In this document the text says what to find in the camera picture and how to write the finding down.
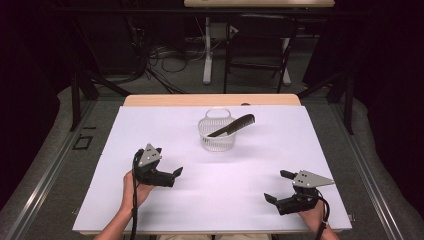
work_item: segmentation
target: black curtain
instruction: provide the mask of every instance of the black curtain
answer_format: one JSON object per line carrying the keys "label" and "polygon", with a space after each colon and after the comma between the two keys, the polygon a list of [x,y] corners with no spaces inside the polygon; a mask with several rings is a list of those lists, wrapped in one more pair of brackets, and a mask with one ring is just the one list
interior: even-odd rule
{"label": "black curtain", "polygon": [[70,74],[37,1],[0,2],[0,208],[22,180],[54,124],[57,93]]}
{"label": "black curtain", "polygon": [[404,197],[424,217],[424,5],[406,1],[382,26],[361,64],[355,97],[368,108],[377,153]]}
{"label": "black curtain", "polygon": [[367,106],[377,153],[421,216],[423,6],[419,0],[337,0],[337,10],[371,11],[374,16],[367,21],[330,20],[303,79],[306,84],[317,84],[351,66],[352,59],[358,60],[354,96]]}

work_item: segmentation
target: gripper jaw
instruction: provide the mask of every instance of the gripper jaw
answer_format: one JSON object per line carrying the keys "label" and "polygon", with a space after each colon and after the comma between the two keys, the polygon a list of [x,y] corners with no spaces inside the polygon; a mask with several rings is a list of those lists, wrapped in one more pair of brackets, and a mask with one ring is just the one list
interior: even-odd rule
{"label": "gripper jaw", "polygon": [[161,148],[154,148],[151,144],[147,144],[145,149],[138,150],[133,162],[134,177],[137,181],[153,186],[174,186],[175,178],[181,175],[183,168],[178,168],[173,173],[158,171],[156,167],[162,159],[161,151]]}

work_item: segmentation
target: wire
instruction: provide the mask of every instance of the wire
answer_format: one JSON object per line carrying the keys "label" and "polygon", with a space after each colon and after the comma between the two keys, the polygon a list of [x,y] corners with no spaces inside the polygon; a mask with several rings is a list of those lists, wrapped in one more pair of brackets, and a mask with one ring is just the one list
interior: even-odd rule
{"label": "wire", "polygon": [[320,240],[322,233],[324,232],[325,228],[328,224],[328,218],[330,217],[330,204],[327,202],[327,200],[324,199],[321,192],[318,191],[318,196],[313,196],[309,194],[299,194],[298,196],[306,197],[306,198],[313,198],[317,200],[321,200],[324,203],[324,209],[323,209],[323,219],[322,222],[318,228],[317,234],[315,235],[315,240]]}

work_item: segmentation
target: black cable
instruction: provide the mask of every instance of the black cable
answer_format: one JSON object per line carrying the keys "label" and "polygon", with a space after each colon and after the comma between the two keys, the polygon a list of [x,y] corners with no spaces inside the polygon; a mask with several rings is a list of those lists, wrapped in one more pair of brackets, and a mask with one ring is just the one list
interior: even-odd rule
{"label": "black cable", "polygon": [[307,198],[313,198],[313,199],[318,199],[321,200],[324,203],[324,209],[323,209],[323,219],[322,222],[318,228],[317,234],[315,235],[315,240],[320,240],[322,233],[324,232],[324,230],[327,228],[328,225],[328,218],[330,217],[330,204],[327,202],[327,200],[324,199],[324,197],[322,196],[321,192],[318,191],[318,194],[321,196],[313,196],[313,195],[308,195],[308,194],[299,194],[299,196],[302,197],[307,197]]}
{"label": "black cable", "polygon": [[130,240],[134,240],[135,239],[135,234],[137,232],[137,215],[138,215],[138,207],[137,207],[137,181],[135,179],[135,165],[136,162],[138,160],[138,158],[141,157],[142,151],[138,150],[137,153],[134,155],[134,160],[133,160],[133,165],[132,165],[132,175],[133,175],[133,208],[131,210],[132,213],[132,218],[133,218],[133,224],[132,224],[132,229],[131,229],[131,237]]}

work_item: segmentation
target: wooden table edge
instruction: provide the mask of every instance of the wooden table edge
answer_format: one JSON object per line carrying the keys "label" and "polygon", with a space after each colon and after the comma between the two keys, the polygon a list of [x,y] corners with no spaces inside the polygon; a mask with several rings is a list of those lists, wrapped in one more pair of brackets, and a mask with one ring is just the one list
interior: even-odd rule
{"label": "wooden table edge", "polygon": [[124,107],[140,106],[301,106],[296,94],[148,94],[129,95]]}

